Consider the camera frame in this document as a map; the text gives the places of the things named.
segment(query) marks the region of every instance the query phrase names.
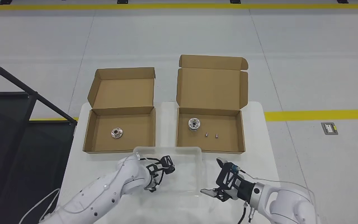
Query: yellow tape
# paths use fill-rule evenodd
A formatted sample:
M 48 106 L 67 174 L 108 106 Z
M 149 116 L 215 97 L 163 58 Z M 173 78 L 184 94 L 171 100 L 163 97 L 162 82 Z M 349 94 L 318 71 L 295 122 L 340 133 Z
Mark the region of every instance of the yellow tape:
M 344 120 L 358 119 L 358 110 L 315 110 L 265 112 L 267 122 L 286 122 L 294 120 Z
M 2 5 L 0 10 L 152 10 L 152 9 L 233 9 L 233 10 L 323 10 L 358 9 L 358 4 L 60 4 Z

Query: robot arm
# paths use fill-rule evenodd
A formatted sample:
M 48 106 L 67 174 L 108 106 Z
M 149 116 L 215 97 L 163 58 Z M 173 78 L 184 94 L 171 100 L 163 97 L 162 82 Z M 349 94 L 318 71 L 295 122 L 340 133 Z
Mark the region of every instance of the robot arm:
M 155 187 L 160 183 L 156 180 L 157 172 L 162 171 L 164 174 L 165 171 L 169 174 L 174 170 L 169 156 L 145 167 L 140 164 L 139 155 L 132 154 L 119 161 L 115 172 L 97 178 L 40 223 L 94 223 L 116 206 L 122 195 L 132 194 L 141 189 L 155 191 Z
M 316 224 L 316 221 L 317 224 L 320 223 L 309 195 L 294 188 L 277 188 L 267 184 L 251 183 L 239 174 L 239 171 L 244 173 L 240 167 L 222 158 L 216 160 L 222 168 L 216 180 L 219 187 L 212 190 L 202 189 L 201 192 L 222 202 L 230 198 L 234 200 L 240 198 L 247 202 L 251 207 L 249 222 L 257 210 L 271 223 Z M 274 192 L 277 192 L 277 198 L 270 204 L 270 212 L 268 212 L 266 207 L 270 195 Z

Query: gray floor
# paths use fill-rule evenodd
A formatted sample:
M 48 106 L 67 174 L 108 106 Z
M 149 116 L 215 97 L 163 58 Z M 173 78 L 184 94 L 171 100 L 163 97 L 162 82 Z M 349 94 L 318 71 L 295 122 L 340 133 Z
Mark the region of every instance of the gray floor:
M 0 65 L 71 116 L 97 68 L 155 67 L 154 100 L 175 101 L 180 54 L 245 57 L 249 100 L 265 111 L 357 109 L 357 12 L 2 11 Z M 58 115 L 37 105 L 45 117 Z M 338 136 L 319 120 L 267 126 L 280 179 L 315 192 L 322 223 L 355 223 L 357 121 L 331 122 Z

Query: cardboard box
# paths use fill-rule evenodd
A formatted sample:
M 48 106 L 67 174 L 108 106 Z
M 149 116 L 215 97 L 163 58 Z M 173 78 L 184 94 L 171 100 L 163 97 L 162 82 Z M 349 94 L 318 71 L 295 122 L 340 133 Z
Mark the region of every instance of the cardboard box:
M 156 110 L 153 106 L 154 68 L 98 69 L 88 102 L 89 112 L 83 151 L 131 152 L 136 146 L 155 146 Z M 114 139 L 111 132 L 121 128 Z
M 244 58 L 180 56 L 177 84 L 177 146 L 204 152 L 245 151 L 241 108 L 248 103 L 248 69 Z M 189 130 L 190 118 L 200 128 Z

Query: clear plastic container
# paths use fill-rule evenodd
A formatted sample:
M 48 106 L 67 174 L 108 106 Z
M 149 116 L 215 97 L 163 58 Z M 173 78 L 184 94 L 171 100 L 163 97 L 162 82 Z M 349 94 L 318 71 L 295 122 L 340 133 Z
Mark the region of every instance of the clear plastic container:
M 175 171 L 171 174 L 164 174 L 162 183 L 157 188 L 156 194 L 200 194 L 202 187 L 202 157 L 199 147 L 136 147 L 141 157 L 161 159 L 163 156 L 170 156 Z M 142 160 L 145 166 L 149 165 L 148 160 Z

